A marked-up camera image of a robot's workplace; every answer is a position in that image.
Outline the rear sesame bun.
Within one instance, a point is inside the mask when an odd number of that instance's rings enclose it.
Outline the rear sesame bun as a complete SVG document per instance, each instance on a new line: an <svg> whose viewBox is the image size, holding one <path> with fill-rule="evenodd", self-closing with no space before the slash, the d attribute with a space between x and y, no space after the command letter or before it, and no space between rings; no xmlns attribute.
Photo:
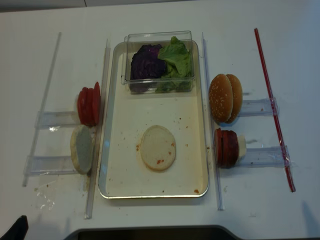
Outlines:
<svg viewBox="0 0 320 240"><path fill-rule="evenodd" d="M243 89L240 80L233 74L226 75L230 81L233 95L233 106L230 118L226 121L227 124L231 124L235 121L238 114L241 111L243 104Z"/></svg>

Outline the middle tomato slice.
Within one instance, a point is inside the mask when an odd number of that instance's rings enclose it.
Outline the middle tomato slice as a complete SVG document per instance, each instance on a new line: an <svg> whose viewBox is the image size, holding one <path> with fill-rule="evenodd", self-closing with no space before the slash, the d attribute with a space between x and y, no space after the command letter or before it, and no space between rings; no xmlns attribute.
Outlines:
<svg viewBox="0 0 320 240"><path fill-rule="evenodd" d="M86 95L86 118L87 118L87 125L93 126L95 124L94 116L93 116L93 93L94 89L89 88L87 90Z"/></svg>

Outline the rear tomato slice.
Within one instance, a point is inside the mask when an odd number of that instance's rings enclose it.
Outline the rear tomato slice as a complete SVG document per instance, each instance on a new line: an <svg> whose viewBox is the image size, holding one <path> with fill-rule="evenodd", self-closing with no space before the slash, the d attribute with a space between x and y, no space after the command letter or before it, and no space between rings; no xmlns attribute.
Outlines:
<svg viewBox="0 0 320 240"><path fill-rule="evenodd" d="M100 85L96 82L92 94L92 114L95 125L99 123L100 119L100 96Z"/></svg>

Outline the clear rail of tray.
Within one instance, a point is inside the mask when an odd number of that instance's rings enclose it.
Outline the clear rail of tray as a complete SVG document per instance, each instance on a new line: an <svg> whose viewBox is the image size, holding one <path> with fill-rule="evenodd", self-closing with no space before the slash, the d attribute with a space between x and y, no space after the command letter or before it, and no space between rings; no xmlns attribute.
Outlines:
<svg viewBox="0 0 320 240"><path fill-rule="evenodd" d="M206 43L203 32L201 33L201 43L202 43L202 59L203 59L203 66L204 66L205 87L206 87L206 91L207 91L207 96L209 97L210 79L209 79L207 43ZM212 147L213 147L212 165L213 165L213 172L214 172L213 175L214 175L214 183L215 183L215 195L216 195L216 202L217 202L217 210L224 211L225 205L224 205L222 187L221 187L220 169L217 167L216 146L215 146L215 122L214 122L212 114L211 114L209 100L207 100L207 107L208 107L208 114L209 114L210 137L212 138L211 142L212 142Z"/></svg>
<svg viewBox="0 0 320 240"><path fill-rule="evenodd" d="M94 148L93 148L93 159L89 180L89 187L87 193L86 207L84 212L84 219L89 220L92 218L93 214L93 206L94 206L94 197L95 197L95 188L97 182L98 175L98 164L100 157L100 149L101 149L101 140L104 132L104 109L105 109L105 101L106 101L106 91L108 85L108 71L109 71L109 62L110 62L110 40L106 40L105 50L104 50L104 60L103 60L103 71L102 71L102 79L100 86L100 107L99 107L99 121L95 131L94 138Z"/></svg>

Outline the metal baking tray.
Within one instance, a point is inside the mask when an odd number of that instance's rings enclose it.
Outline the metal baking tray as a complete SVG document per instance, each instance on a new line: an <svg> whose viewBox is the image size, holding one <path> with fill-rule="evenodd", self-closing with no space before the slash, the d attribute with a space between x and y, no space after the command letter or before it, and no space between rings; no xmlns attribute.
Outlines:
<svg viewBox="0 0 320 240"><path fill-rule="evenodd" d="M198 198L209 188L209 114L201 78L189 92L131 94L122 84L125 43L113 51L98 177L106 199ZM175 138L176 158L162 172L142 161L140 143L151 126L167 128Z"/></svg>

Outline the clear holder upper right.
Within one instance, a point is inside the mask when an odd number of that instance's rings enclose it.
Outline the clear holder upper right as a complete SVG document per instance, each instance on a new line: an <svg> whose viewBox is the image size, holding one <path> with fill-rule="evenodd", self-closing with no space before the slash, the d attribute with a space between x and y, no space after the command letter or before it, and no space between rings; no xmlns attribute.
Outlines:
<svg viewBox="0 0 320 240"><path fill-rule="evenodd" d="M239 117L277 116L279 114L276 99L243 100Z"/></svg>

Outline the clear holder lower left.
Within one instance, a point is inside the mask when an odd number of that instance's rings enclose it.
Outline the clear holder lower left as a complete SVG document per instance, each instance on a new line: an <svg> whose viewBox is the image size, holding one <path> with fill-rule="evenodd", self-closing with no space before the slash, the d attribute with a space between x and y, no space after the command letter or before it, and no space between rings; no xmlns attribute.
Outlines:
<svg viewBox="0 0 320 240"><path fill-rule="evenodd" d="M27 176L78 174L70 156L28 156L23 173Z"/></svg>

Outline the red meat patty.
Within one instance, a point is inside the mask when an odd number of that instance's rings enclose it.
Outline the red meat patty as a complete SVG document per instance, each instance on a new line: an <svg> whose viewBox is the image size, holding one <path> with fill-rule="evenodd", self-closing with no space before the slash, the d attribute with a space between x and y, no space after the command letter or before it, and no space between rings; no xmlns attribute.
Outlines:
<svg viewBox="0 0 320 240"><path fill-rule="evenodd" d="M229 168L229 136L230 131L229 130L223 130L222 131L222 167L223 168Z"/></svg>
<svg viewBox="0 0 320 240"><path fill-rule="evenodd" d="M214 144L215 144L215 154L216 154L216 164L218 167L222 166L223 154L222 154L222 131L220 128L217 128L214 131Z"/></svg>

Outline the dark monitor edge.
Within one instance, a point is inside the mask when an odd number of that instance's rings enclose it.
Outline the dark monitor edge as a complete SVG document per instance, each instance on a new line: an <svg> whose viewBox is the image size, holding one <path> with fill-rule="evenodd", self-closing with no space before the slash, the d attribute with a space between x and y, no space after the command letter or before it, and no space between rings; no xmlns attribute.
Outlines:
<svg viewBox="0 0 320 240"><path fill-rule="evenodd" d="M228 229L215 226L157 226L80 229L66 240L239 240Z"/></svg>

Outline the front tomato slice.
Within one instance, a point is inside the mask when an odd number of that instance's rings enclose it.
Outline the front tomato slice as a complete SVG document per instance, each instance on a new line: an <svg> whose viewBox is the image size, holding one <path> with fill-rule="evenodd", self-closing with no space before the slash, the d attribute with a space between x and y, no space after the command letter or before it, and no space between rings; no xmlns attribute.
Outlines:
<svg viewBox="0 0 320 240"><path fill-rule="evenodd" d="M86 126L93 126L92 109L88 104L88 91L87 87L83 87L77 99L77 112L81 124Z"/></svg>

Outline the sesame bun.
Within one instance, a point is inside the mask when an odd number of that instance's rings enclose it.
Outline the sesame bun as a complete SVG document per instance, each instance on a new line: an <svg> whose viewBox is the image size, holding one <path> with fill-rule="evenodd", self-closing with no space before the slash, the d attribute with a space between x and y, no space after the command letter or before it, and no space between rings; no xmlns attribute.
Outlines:
<svg viewBox="0 0 320 240"><path fill-rule="evenodd" d="M209 86L209 105L213 119L225 123L233 110L233 91L229 78L218 74Z"/></svg>
<svg viewBox="0 0 320 240"><path fill-rule="evenodd" d="M233 106L230 118L226 121L227 124L231 124L235 121L238 114L241 111L243 104L243 89L240 80L233 74L226 75L230 81L233 95Z"/></svg>

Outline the clear holder upper left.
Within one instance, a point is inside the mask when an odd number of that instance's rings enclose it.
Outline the clear holder upper left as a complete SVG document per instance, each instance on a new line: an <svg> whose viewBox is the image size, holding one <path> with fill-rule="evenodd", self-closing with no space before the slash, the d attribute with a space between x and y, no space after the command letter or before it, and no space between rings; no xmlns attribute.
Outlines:
<svg viewBox="0 0 320 240"><path fill-rule="evenodd" d="M36 129L71 128L80 125L78 113L75 111L38 112L34 127Z"/></svg>

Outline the red plastic rail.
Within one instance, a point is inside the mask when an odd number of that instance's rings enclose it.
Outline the red plastic rail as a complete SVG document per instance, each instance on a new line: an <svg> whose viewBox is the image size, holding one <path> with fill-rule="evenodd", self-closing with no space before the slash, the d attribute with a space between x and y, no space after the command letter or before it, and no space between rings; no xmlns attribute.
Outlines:
<svg viewBox="0 0 320 240"><path fill-rule="evenodd" d="M256 44L257 44L257 48L258 48L258 52L259 52L259 57L260 57L260 62L261 62L262 71L263 71L263 75L264 75L264 80L265 80L265 84L266 84L266 88L267 88L267 92L268 92L268 96L269 96L269 100L270 100L270 104L271 104L271 109L273 112L273 119L274 119L275 129L277 132L277 138L278 138L280 150L281 150L281 155L282 155L282 160L283 160L284 171L285 171L287 183L288 183L290 192L294 193L294 192L296 192L296 187L295 187L293 175L291 172L290 155L289 155L289 152L288 152L287 147L284 142L284 137L283 137L280 121L279 121L278 105L276 103L276 98L274 97L274 94L272 91L270 78L269 78L269 74L268 74L268 69L267 69L267 65L266 65L266 61L265 61L265 56L264 56L264 52L263 52L263 48L262 48L262 44L261 44L260 35L259 35L259 30L257 28L254 29L254 35L255 35L255 40L256 40Z"/></svg>

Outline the green lettuce in container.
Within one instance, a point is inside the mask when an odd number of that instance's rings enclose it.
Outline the green lettuce in container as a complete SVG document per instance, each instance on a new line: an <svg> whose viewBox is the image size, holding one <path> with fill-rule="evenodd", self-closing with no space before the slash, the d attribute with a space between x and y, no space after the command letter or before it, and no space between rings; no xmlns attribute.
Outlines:
<svg viewBox="0 0 320 240"><path fill-rule="evenodd" d="M191 53L187 50L185 44L176 36L172 36L170 44L159 50L158 59L164 60L166 63L166 71L164 75L162 75L162 79L186 79L192 76ZM191 89L191 80L162 80L158 83L155 92L187 92Z"/></svg>

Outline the front red meat patty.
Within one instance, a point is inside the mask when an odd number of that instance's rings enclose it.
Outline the front red meat patty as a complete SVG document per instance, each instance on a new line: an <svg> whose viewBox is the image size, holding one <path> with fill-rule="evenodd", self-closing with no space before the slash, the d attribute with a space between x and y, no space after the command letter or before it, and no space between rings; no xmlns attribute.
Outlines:
<svg viewBox="0 0 320 240"><path fill-rule="evenodd" d="M218 167L222 166L223 154L222 154L222 131L220 128L217 128L214 131L214 144L215 144L215 154L216 154L216 164Z"/></svg>

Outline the clear rail far left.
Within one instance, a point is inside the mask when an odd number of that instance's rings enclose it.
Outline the clear rail far left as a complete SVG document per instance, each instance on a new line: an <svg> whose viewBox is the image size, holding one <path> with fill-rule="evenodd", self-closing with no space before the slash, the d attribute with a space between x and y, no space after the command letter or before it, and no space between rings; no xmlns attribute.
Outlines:
<svg viewBox="0 0 320 240"><path fill-rule="evenodd" d="M52 60L50 63L49 73L48 73L48 77L46 80L46 85L45 85L43 97L41 100L40 109L38 111L37 118L35 121L34 135L33 135L33 139L32 139L30 152L29 152L29 155L27 156L24 170L23 170L22 187L24 187L24 188L28 186L29 176L30 176L31 167L32 167L32 161L33 161L33 157L35 155L35 151L36 151L36 147L37 147L37 143L38 143L38 138L39 138L39 131L40 131L39 123L41 122L41 120L43 118L43 112L44 112L44 109L45 109L45 106L47 103L50 85L51 85L51 81L52 81L52 77L53 77L53 72L55 69L55 64L56 64L56 60L57 60L60 42L61 42L61 37L62 37L62 32L60 31L57 35L57 40L56 40L56 44L54 47L53 57L52 57Z"/></svg>

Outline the front sesame bun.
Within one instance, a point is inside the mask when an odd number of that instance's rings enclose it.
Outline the front sesame bun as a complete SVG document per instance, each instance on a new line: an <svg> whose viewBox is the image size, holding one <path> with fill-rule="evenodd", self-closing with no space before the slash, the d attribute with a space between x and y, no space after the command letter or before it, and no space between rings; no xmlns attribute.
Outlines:
<svg viewBox="0 0 320 240"><path fill-rule="evenodd" d="M213 119L225 123L233 110L233 91L229 78L218 74L209 86L209 105Z"/></svg>

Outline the clear rail left of tray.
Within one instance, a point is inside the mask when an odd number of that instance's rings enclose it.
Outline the clear rail left of tray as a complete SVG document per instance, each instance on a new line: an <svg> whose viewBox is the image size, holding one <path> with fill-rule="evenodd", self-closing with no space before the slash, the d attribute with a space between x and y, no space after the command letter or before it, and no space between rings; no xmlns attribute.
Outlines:
<svg viewBox="0 0 320 240"><path fill-rule="evenodd" d="M84 212L84 219L89 220L92 218L93 214L93 206L94 206L94 197L95 197L95 188L97 182L98 175L98 164L100 157L100 149L101 149L101 140L104 132L104 109L105 109L105 101L106 101L106 91L108 85L108 71L109 71L109 62L110 62L110 40L106 40L105 50L104 50L104 60L103 60L103 71L102 71L102 79L100 86L100 107L99 107L99 121L95 131L94 138L94 148L93 148L93 159L89 180L89 187L87 193L86 207Z"/></svg>

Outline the white bread slice upright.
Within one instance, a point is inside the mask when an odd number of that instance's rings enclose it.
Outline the white bread slice upright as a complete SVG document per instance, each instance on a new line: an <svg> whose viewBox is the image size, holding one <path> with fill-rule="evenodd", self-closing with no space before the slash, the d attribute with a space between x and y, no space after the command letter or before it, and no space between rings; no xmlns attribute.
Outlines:
<svg viewBox="0 0 320 240"><path fill-rule="evenodd" d="M94 142L89 127L77 126L70 138L70 156L75 170L87 174L92 168Z"/></svg>

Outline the bottom bun on tray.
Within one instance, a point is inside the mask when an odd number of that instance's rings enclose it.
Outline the bottom bun on tray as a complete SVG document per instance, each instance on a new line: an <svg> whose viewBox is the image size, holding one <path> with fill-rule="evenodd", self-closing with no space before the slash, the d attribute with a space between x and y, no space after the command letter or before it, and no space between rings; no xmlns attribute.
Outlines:
<svg viewBox="0 0 320 240"><path fill-rule="evenodd" d="M152 171L166 171L176 159L174 135L161 125L150 126L143 134L140 155L143 163Z"/></svg>

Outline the tomato slice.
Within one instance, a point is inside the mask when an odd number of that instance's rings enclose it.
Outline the tomato slice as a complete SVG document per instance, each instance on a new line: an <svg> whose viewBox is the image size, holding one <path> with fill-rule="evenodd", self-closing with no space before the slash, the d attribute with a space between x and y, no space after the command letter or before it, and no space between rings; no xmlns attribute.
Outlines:
<svg viewBox="0 0 320 240"><path fill-rule="evenodd" d="M86 95L86 118L87 118L87 125L93 126L95 124L94 116L93 116L93 93L94 89L89 88L87 90Z"/></svg>
<svg viewBox="0 0 320 240"><path fill-rule="evenodd" d="M81 124L86 126L93 126L92 109L88 104L88 91L87 87L83 87L77 99L77 112Z"/></svg>
<svg viewBox="0 0 320 240"><path fill-rule="evenodd" d="M99 123L100 119L100 96L100 85L96 82L92 94L92 114L95 125Z"/></svg>

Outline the clear plastic container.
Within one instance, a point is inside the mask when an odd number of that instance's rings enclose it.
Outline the clear plastic container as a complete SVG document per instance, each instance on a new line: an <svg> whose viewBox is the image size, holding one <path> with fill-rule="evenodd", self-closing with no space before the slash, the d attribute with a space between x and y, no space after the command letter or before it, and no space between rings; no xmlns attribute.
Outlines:
<svg viewBox="0 0 320 240"><path fill-rule="evenodd" d="M189 92L195 79L193 43L189 30L129 34L122 84L132 94Z"/></svg>

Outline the black object bottom left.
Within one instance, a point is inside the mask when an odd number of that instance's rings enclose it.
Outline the black object bottom left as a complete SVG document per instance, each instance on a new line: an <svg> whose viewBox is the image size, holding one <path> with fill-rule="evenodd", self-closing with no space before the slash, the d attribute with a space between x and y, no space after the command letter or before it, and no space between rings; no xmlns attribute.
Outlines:
<svg viewBox="0 0 320 240"><path fill-rule="evenodd" d="M20 216L0 240L24 240L29 229L26 215Z"/></svg>

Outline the white cheese block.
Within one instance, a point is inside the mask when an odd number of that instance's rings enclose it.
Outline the white cheese block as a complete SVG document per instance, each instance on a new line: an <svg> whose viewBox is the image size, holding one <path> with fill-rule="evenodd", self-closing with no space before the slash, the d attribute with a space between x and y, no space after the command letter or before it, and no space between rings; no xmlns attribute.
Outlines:
<svg viewBox="0 0 320 240"><path fill-rule="evenodd" d="M237 137L238 142L238 160L242 159L247 153L246 139L244 135Z"/></svg>

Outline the clear holder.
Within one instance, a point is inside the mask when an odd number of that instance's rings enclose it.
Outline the clear holder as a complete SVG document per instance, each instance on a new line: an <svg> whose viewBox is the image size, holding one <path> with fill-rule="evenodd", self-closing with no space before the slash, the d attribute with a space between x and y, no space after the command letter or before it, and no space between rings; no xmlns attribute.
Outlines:
<svg viewBox="0 0 320 240"><path fill-rule="evenodd" d="M78 174L70 156L28 156L23 173L27 176Z"/></svg>
<svg viewBox="0 0 320 240"><path fill-rule="evenodd" d="M279 114L276 99L243 100L239 117L277 116Z"/></svg>
<svg viewBox="0 0 320 240"><path fill-rule="evenodd" d="M71 128L80 125L78 113L75 111L38 112L34 127L36 129Z"/></svg>
<svg viewBox="0 0 320 240"><path fill-rule="evenodd" d="M285 159L280 146L247 148L244 156L235 164L235 167L242 168L284 168L297 167L294 161L290 160L287 146L285 146Z"/></svg>

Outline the rear dark meat patty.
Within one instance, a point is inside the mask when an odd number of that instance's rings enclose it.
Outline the rear dark meat patty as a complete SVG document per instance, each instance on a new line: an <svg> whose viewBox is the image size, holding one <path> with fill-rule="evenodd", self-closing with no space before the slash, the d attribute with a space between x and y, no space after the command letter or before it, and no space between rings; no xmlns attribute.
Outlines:
<svg viewBox="0 0 320 240"><path fill-rule="evenodd" d="M229 168L233 167L239 156L239 144L238 144L238 138L237 134L229 130L227 133L227 139L228 139L228 160L227 160L227 166Z"/></svg>

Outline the purple cabbage leaves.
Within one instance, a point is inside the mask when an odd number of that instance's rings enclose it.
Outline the purple cabbage leaves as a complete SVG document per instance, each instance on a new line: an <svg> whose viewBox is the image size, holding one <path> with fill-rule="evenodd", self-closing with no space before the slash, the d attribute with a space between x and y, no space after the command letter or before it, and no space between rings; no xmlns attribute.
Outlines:
<svg viewBox="0 0 320 240"><path fill-rule="evenodd" d="M166 72L166 62L158 59L161 44L142 45L132 57L129 88L134 93L146 92L152 82L142 83L138 80L159 79Z"/></svg>

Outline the middle red meat patty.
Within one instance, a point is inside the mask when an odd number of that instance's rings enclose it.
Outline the middle red meat patty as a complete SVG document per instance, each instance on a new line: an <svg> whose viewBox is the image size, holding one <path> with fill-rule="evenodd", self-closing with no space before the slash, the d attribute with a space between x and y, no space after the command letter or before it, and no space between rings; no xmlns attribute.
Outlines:
<svg viewBox="0 0 320 240"><path fill-rule="evenodd" d="M229 130L223 130L222 131L222 167L223 168L229 168L229 136L230 131Z"/></svg>

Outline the clear rail right of tray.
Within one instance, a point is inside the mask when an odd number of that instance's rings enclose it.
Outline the clear rail right of tray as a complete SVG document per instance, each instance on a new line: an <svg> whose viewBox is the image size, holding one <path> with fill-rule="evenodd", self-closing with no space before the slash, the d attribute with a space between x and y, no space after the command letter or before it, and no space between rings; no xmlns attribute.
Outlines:
<svg viewBox="0 0 320 240"><path fill-rule="evenodd" d="M207 91L207 96L209 97L210 79L209 79L207 43L206 43L203 32L201 33L201 43L202 43L202 59L203 59L203 66L204 66L205 87L206 87L206 91ZM216 146L215 146L215 122L214 122L212 114L211 114L209 100L207 100L207 107L208 107L208 114L209 114L210 137L212 138L211 142L212 142L212 147L213 147L212 165L213 165L213 172L214 172L213 175L214 175L214 183L215 183L215 195L216 195L216 202L217 202L217 210L224 211L225 205L224 205L222 187L221 187L220 169L217 167Z"/></svg>

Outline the clear holder lower right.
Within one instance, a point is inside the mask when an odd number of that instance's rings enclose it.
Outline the clear holder lower right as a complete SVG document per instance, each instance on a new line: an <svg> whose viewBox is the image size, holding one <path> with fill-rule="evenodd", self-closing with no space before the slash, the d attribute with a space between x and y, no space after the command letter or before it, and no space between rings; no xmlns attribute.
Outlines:
<svg viewBox="0 0 320 240"><path fill-rule="evenodd" d="M285 159L280 146L247 148L244 156L235 164L235 167L242 168L284 168L297 167L294 161L290 160L287 146L285 146Z"/></svg>

